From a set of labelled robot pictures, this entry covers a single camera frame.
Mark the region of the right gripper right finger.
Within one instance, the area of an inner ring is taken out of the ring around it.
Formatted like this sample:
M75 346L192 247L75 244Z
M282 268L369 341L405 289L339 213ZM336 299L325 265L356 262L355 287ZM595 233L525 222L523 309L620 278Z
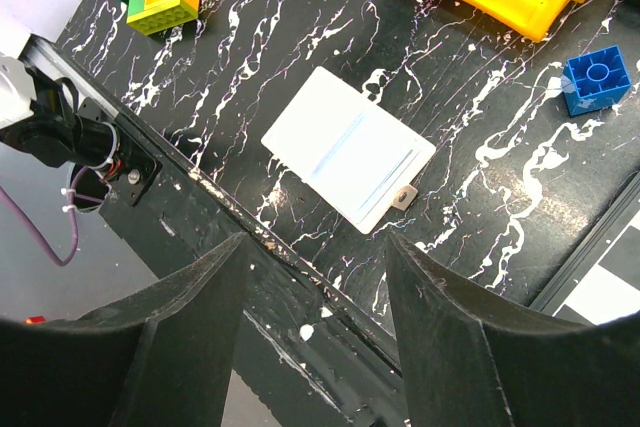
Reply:
M585 326L498 296L404 236L386 274L414 426L635 426L639 318Z

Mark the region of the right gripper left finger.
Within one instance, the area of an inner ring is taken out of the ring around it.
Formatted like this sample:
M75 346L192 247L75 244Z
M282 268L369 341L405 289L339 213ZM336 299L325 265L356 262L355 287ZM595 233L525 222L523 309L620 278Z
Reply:
M217 426L248 276L236 234L75 320L1 323L5 426Z

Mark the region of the beige leather card holder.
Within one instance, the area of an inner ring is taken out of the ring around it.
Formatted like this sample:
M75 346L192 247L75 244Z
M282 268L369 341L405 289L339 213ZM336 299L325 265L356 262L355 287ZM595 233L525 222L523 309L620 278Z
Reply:
M436 147L323 67L317 67L262 145L356 229L370 233Z

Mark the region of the blue plastic card sleeves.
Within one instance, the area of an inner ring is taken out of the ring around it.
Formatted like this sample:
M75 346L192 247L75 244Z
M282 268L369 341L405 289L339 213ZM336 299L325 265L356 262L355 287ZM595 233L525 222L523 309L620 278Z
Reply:
M320 162L311 185L360 221L420 152L413 134L380 112L361 114Z

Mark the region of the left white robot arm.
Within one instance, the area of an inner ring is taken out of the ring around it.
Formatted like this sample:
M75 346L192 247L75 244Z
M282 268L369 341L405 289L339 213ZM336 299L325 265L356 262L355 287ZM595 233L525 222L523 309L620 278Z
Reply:
M162 167L139 129L35 35L17 58L1 56L1 142L48 167L87 167L130 206Z

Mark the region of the black white chessboard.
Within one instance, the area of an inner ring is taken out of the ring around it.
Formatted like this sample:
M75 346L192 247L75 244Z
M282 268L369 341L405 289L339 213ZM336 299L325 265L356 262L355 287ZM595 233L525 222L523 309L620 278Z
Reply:
M584 325L639 312L639 178L620 193L530 308Z

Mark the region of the blue toy brick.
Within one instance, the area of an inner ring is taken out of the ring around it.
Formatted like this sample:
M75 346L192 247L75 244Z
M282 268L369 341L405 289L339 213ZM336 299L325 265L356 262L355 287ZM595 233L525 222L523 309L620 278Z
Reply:
M631 87L631 77L618 45L566 61L562 91L570 116L599 111L618 103Z

